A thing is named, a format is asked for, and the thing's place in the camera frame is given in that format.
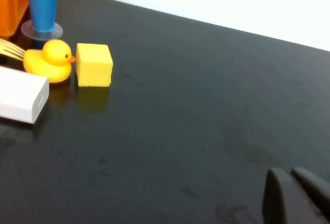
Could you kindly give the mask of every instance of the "fork tines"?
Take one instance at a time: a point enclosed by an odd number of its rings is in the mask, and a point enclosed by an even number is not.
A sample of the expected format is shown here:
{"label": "fork tines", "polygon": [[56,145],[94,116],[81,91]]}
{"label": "fork tines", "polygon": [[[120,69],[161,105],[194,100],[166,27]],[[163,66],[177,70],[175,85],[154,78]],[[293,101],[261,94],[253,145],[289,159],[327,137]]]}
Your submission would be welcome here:
{"label": "fork tines", "polygon": [[25,50],[21,49],[20,47],[14,44],[5,45],[4,51],[14,54],[17,57],[23,58],[25,54]]}

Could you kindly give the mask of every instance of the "blue cup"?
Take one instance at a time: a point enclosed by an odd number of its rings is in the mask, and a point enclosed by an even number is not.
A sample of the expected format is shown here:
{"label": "blue cup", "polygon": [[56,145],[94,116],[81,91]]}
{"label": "blue cup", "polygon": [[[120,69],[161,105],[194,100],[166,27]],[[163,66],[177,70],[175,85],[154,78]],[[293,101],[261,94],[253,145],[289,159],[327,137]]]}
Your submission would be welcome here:
{"label": "blue cup", "polygon": [[29,0],[32,25],[38,32],[55,29],[57,0]]}

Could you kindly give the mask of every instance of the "fork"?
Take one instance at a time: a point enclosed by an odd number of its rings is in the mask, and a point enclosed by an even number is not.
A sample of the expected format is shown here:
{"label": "fork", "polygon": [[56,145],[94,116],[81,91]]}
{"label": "fork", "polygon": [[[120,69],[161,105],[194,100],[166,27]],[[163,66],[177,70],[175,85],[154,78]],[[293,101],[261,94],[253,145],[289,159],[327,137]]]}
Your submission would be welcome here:
{"label": "fork", "polygon": [[25,50],[7,40],[0,38],[0,54],[23,61]]}

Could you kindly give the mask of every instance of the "clear plastic base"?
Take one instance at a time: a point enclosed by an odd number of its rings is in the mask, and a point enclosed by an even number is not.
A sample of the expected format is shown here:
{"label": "clear plastic base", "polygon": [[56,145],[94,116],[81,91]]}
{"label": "clear plastic base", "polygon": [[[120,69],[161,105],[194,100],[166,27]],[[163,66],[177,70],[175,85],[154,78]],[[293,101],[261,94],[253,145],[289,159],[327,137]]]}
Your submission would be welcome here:
{"label": "clear plastic base", "polygon": [[42,40],[42,41],[58,39],[63,34],[62,27],[60,25],[58,25],[57,23],[55,23],[54,31],[51,31],[51,32],[36,31],[32,25],[31,20],[24,22],[21,27],[21,30],[22,30],[23,34],[25,34],[29,38],[31,38],[33,40]]}

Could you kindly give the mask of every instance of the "duck head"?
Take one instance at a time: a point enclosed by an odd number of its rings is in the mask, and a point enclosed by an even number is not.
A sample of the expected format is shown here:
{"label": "duck head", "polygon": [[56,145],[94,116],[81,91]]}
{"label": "duck head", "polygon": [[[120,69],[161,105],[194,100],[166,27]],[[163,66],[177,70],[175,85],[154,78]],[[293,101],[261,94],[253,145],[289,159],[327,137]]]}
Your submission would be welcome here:
{"label": "duck head", "polygon": [[62,40],[49,40],[43,46],[43,59],[54,66],[64,66],[73,63],[76,59],[72,56],[71,49]]}

